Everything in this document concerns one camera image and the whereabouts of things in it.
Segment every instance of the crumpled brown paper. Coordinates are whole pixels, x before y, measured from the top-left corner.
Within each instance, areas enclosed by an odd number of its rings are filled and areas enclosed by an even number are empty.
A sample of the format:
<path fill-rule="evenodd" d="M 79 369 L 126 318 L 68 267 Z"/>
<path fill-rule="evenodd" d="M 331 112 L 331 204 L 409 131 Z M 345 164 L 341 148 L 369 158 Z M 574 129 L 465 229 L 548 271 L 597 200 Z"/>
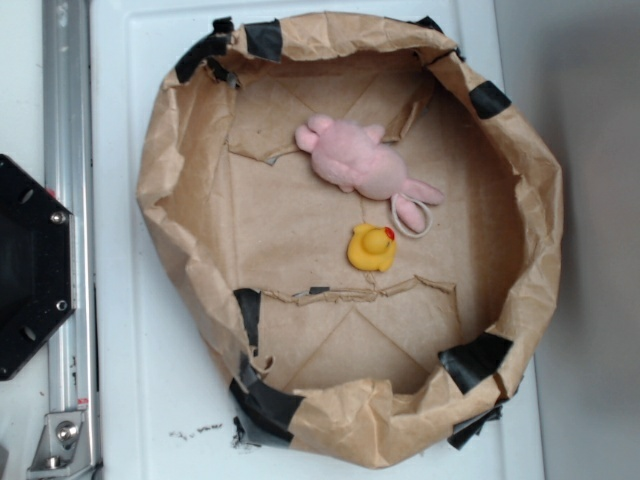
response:
<path fill-rule="evenodd" d="M 555 308 L 561 172 L 515 107 L 479 118 L 470 91 L 485 80 L 437 31 L 337 13 L 280 28 L 280 63 L 249 54 L 244 28 L 215 58 L 237 89 L 204 62 L 184 84 L 167 75 L 138 201 L 228 373 L 239 381 L 244 355 L 304 397 L 291 447 L 385 467 L 515 393 Z M 313 174 L 293 131 L 315 112 L 385 125 L 411 176 L 446 194 L 426 237 L 398 236 L 388 272 L 348 264 L 353 226 L 390 225 L 389 206 Z M 239 288 L 262 291 L 258 352 Z M 483 331 L 513 347 L 463 394 L 437 354 Z"/>

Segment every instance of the white loop tag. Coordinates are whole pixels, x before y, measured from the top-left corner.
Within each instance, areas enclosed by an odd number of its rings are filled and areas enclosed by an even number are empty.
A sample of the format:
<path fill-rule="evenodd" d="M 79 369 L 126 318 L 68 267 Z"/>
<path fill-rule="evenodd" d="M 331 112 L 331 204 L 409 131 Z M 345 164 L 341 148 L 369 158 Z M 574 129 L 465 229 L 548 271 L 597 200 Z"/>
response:
<path fill-rule="evenodd" d="M 394 225 L 398 230 L 400 230 L 404 235 L 406 235 L 409 238 L 424 237 L 429 232 L 429 230 L 431 230 L 431 226 L 433 225 L 433 215 L 431 214 L 431 209 L 427 207 L 424 203 L 422 203 L 420 200 L 416 200 L 415 198 L 408 197 L 403 193 L 401 193 L 400 195 L 402 195 L 406 200 L 409 200 L 410 202 L 414 203 L 424 212 L 424 218 L 427 221 L 427 225 L 424 227 L 424 230 L 417 233 L 415 233 L 413 230 L 409 230 L 408 227 L 405 227 L 405 224 L 402 223 L 402 221 L 398 217 L 398 210 L 396 207 L 396 199 L 398 198 L 397 195 L 394 195 L 393 197 L 391 197 L 391 215 L 393 216 Z"/>

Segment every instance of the white wall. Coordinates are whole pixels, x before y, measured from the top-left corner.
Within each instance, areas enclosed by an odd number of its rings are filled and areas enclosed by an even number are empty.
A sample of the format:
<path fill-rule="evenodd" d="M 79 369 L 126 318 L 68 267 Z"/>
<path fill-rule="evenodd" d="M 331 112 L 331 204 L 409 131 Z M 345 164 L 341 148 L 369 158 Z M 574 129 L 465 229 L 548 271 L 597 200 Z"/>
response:
<path fill-rule="evenodd" d="M 565 174 L 536 355 L 548 480 L 640 476 L 640 1 L 496 0 L 506 90 Z"/>

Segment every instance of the white surface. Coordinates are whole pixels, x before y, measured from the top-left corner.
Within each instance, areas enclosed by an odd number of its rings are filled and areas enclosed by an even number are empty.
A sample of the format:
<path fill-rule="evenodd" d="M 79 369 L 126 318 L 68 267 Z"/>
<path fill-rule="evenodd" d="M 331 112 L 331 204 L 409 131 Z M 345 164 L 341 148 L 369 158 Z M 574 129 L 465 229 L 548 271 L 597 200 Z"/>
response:
<path fill-rule="evenodd" d="M 167 279 L 134 200 L 144 135 L 163 76 L 210 32 L 215 18 L 232 15 L 240 24 L 318 10 L 405 20 L 429 14 L 452 37 L 464 40 L 472 66 L 498 84 L 501 76 L 489 0 L 211 3 L 93 3 L 96 268 L 106 480 L 542 479 L 532 369 L 520 393 L 506 405 L 504 419 L 488 423 L 462 452 L 443 442 L 396 467 L 371 472 L 296 451 L 231 447 L 235 412 L 228 385 Z M 218 424 L 220 428 L 198 431 Z"/>
<path fill-rule="evenodd" d="M 547 478 L 638 478 L 640 1 L 496 5 L 507 93 L 565 174 L 559 305 L 536 355 Z"/>
<path fill-rule="evenodd" d="M 0 0 L 0 153 L 42 182 L 42 13 L 40 0 Z M 9 382 L 0 382 L 4 480 L 24 478 L 49 407 L 47 348 Z"/>
<path fill-rule="evenodd" d="M 40 0 L 0 0 L 0 65 L 0 153 L 42 182 Z"/>

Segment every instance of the black tape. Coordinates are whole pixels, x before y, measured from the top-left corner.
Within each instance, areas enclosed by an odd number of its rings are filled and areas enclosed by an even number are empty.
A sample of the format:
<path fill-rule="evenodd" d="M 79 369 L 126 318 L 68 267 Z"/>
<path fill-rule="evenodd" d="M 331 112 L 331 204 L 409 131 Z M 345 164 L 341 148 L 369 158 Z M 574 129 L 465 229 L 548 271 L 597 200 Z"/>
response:
<path fill-rule="evenodd" d="M 309 289 L 309 295 L 319 295 L 324 292 L 328 292 L 331 290 L 330 287 L 311 287 Z"/>
<path fill-rule="evenodd" d="M 496 373 L 512 345 L 511 340 L 483 333 L 467 345 L 440 352 L 438 358 L 460 391 L 467 393 Z"/>
<path fill-rule="evenodd" d="M 282 57 L 282 30 L 280 21 L 251 23 L 244 26 L 247 50 L 251 55 L 279 62 Z"/>
<path fill-rule="evenodd" d="M 212 55 L 226 55 L 227 44 L 233 32 L 231 17 L 213 21 L 213 32 L 185 53 L 175 66 L 176 75 L 180 83 L 186 83 L 200 65 L 200 62 Z"/>
<path fill-rule="evenodd" d="M 233 22 L 231 17 L 216 18 L 213 23 L 213 34 L 230 34 L 233 32 Z"/>
<path fill-rule="evenodd" d="M 428 28 L 430 30 L 436 30 L 444 35 L 444 32 L 440 28 L 440 25 L 438 25 L 436 21 L 429 16 L 424 17 L 423 19 L 418 20 L 417 22 L 411 22 L 411 23 L 413 23 L 414 25 L 419 25 L 424 28 Z"/>
<path fill-rule="evenodd" d="M 495 117 L 511 106 L 509 97 L 488 80 L 471 90 L 469 98 L 482 120 Z"/>
<path fill-rule="evenodd" d="M 445 33 L 442 31 L 442 28 L 440 28 L 440 25 L 438 25 L 437 22 L 429 16 L 424 17 L 423 19 L 418 20 L 417 22 L 409 22 L 409 23 L 413 25 L 418 25 L 423 28 L 428 28 L 429 30 L 435 30 L 436 32 L 440 32 L 441 34 L 445 35 Z M 462 55 L 462 52 L 460 51 L 460 47 L 456 47 L 455 50 L 453 51 L 456 53 L 456 55 L 462 62 L 466 61 L 466 58 L 464 57 L 464 55 Z M 435 63 L 441 58 L 448 56 L 449 53 L 450 52 L 447 52 L 446 54 L 441 55 L 440 57 L 433 60 L 431 63 Z"/>
<path fill-rule="evenodd" d="M 288 446 L 293 439 L 289 424 L 304 397 L 289 395 L 264 383 L 246 357 L 241 362 L 240 377 L 248 393 L 236 379 L 229 390 L 239 406 L 238 417 L 247 443 Z"/>
<path fill-rule="evenodd" d="M 233 294 L 240 306 L 244 329 L 249 337 L 249 345 L 258 347 L 258 323 L 260 322 L 260 292 L 250 288 L 235 290 Z"/>
<path fill-rule="evenodd" d="M 480 435 L 482 427 L 484 427 L 486 422 L 500 420 L 501 418 L 502 405 L 498 405 L 488 412 L 482 413 L 474 418 L 455 425 L 453 427 L 453 435 L 447 439 L 447 442 L 449 442 L 449 444 L 456 450 L 460 450 L 471 439 L 471 437 L 474 435 Z"/>

